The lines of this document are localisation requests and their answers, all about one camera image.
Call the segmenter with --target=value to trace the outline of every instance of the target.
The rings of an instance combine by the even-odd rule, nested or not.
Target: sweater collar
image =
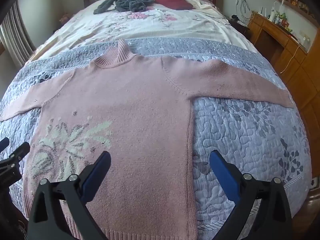
[[[110,47],[107,51],[93,62],[100,68],[112,68],[121,65],[130,59],[132,59],[136,54],[133,54],[128,46],[128,44],[123,40],[118,41],[118,47]]]

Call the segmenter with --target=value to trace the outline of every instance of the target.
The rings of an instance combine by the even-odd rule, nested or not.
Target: green flower design
[[[89,124],[77,124],[72,129],[68,129],[65,122],[53,127],[53,119],[47,126],[46,136],[38,142],[39,150],[35,154],[32,167],[33,179],[49,171],[53,178],[65,180],[70,174],[80,173],[80,169],[89,163],[84,160],[84,152],[95,151],[93,142],[111,147],[110,136],[112,132],[108,130],[111,121],[105,121],[88,129]],[[59,163],[59,170],[54,167],[54,163]]]

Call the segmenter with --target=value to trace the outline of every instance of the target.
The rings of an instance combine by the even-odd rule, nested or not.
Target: blue gripper pad
[[[10,144],[10,141],[7,137],[0,141],[0,152],[6,149]]]
[[[209,163],[227,198],[237,204],[240,200],[240,188],[235,177],[241,176],[241,172],[235,165],[227,163],[217,150],[210,153]]]
[[[104,151],[94,163],[94,168],[82,185],[82,203],[93,200],[111,166],[110,153]]]

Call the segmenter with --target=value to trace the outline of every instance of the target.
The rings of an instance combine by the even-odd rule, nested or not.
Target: blue quilted bedspread
[[[221,59],[233,66],[256,73],[285,89],[269,62],[260,54],[211,40],[191,38],[141,38],[127,40],[134,53],[148,57],[170,55],[190,60]],[[104,53],[116,41],[96,43],[36,60],[23,67],[0,102],[0,111],[30,86],[60,73],[83,67]],[[270,181],[280,177],[285,183],[291,213],[294,215],[306,198],[311,181],[311,161],[306,132],[297,109],[267,102],[234,99],[197,98],[194,103],[193,179],[197,209],[198,240],[211,240],[230,214],[234,203],[226,198],[208,164],[212,150],[219,150],[227,162],[242,173]],[[30,141],[37,127],[40,109],[0,123],[0,138],[8,137],[8,155],[22,142]],[[21,162],[23,172],[25,160]],[[22,181],[10,193],[14,204],[22,207]],[[242,232],[248,233],[259,208],[257,201]]]

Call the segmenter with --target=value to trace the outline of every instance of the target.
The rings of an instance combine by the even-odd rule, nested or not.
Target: metal bolt
[[[274,182],[277,183],[277,184],[280,184],[280,183],[281,183],[281,179],[279,179],[279,178],[274,178],[273,180],[274,180]]]
[[[75,181],[76,179],[78,179],[78,175],[76,175],[76,174],[73,174],[73,175],[71,175],[71,176],[69,177],[69,180],[70,180],[70,181]]]
[[[46,184],[47,183],[47,179],[41,179],[41,181],[40,181],[40,185],[44,185],[44,184]]]
[[[252,179],[252,176],[251,176],[249,173],[243,174],[243,177],[244,177],[244,179],[246,179],[246,180]]]

